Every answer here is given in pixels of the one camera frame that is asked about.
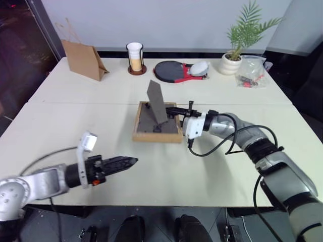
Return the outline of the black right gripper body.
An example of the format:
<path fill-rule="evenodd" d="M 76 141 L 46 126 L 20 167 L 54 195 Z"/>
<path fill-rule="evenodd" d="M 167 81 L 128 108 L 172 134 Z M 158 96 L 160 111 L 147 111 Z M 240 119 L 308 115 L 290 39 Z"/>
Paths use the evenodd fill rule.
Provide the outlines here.
<path fill-rule="evenodd" d="M 193 104 L 194 104 L 194 101 L 190 100 L 189 106 L 185 115 L 186 117 L 200 117 L 202 115 L 201 112 L 193 109 Z"/>

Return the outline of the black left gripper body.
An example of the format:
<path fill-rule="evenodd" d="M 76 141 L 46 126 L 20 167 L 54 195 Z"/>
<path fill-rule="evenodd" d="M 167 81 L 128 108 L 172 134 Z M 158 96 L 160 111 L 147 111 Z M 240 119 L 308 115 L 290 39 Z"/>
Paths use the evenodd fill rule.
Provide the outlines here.
<path fill-rule="evenodd" d="M 106 182 L 101 162 L 101 155 L 91 156 L 85 160 L 86 176 L 89 185 L 97 186 Z"/>

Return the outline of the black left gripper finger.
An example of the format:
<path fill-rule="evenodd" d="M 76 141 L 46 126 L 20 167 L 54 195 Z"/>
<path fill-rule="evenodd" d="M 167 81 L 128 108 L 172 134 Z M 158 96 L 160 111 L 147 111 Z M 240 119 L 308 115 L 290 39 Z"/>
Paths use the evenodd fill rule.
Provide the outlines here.
<path fill-rule="evenodd" d="M 137 161 L 138 158 L 117 156 L 103 160 L 102 164 L 104 167 L 132 167 Z"/>
<path fill-rule="evenodd" d="M 104 175 L 112 175 L 121 171 L 130 169 L 134 164 L 132 163 L 118 163 L 108 164 L 104 166 Z"/>

